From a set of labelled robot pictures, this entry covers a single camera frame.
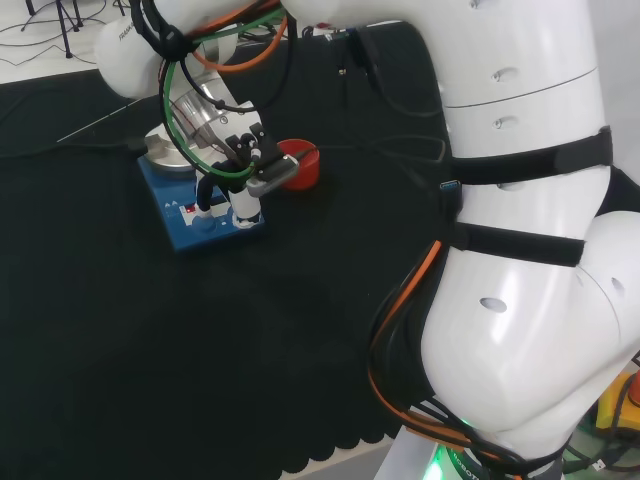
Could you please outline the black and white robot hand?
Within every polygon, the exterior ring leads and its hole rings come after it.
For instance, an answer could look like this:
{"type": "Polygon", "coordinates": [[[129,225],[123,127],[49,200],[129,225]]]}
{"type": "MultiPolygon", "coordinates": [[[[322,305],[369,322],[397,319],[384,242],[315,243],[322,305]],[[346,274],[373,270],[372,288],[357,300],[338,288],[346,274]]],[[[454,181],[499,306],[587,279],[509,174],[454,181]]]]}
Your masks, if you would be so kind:
{"type": "Polygon", "coordinates": [[[197,175],[190,225],[204,232],[246,230],[261,220],[265,168],[282,158],[262,122],[240,118],[241,128],[217,120],[196,134],[191,152],[203,162],[197,175]]]}

